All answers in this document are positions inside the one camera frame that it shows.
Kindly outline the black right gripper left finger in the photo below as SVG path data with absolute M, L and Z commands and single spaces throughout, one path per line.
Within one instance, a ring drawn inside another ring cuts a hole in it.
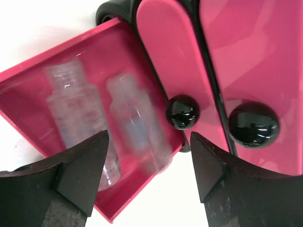
M 102 131 L 43 160 L 0 174 L 3 227 L 83 227 L 91 216 L 109 136 Z

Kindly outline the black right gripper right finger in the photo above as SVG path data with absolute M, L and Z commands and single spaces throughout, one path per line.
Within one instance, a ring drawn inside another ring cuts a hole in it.
M 300 227 L 303 178 L 253 165 L 191 133 L 200 201 L 210 227 Z

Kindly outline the clear bottle with barcode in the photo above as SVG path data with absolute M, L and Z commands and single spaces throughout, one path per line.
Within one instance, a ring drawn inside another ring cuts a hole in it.
M 98 88 L 80 60 L 47 66 L 45 73 L 53 90 L 47 103 L 66 148 L 109 130 Z

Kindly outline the small clear bottle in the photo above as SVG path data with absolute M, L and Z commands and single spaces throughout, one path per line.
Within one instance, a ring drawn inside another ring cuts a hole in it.
M 107 90 L 112 97 L 110 111 L 126 145 L 147 172 L 161 173 L 171 162 L 172 147 L 147 91 L 131 74 L 110 78 Z

